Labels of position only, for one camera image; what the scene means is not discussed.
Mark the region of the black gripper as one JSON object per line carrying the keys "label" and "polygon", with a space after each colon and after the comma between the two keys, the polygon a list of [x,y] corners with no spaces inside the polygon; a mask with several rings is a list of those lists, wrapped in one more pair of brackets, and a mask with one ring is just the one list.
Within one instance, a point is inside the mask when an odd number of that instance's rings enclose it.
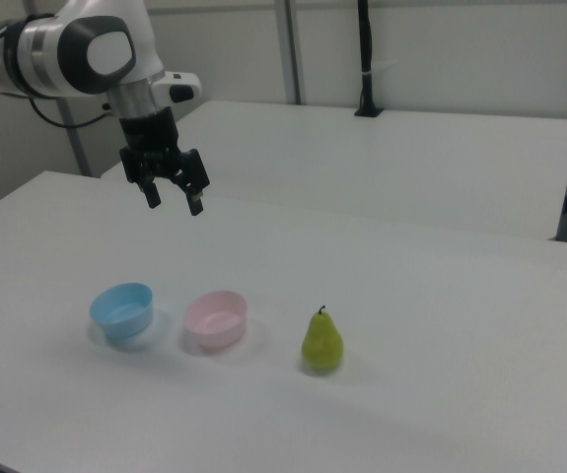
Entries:
{"label": "black gripper", "polygon": [[197,150],[181,152],[173,111],[163,108],[147,116],[120,118],[126,146],[119,151],[125,177],[144,194],[150,209],[161,204],[156,177],[170,178],[185,195],[189,212],[203,211],[203,191],[210,179]]}

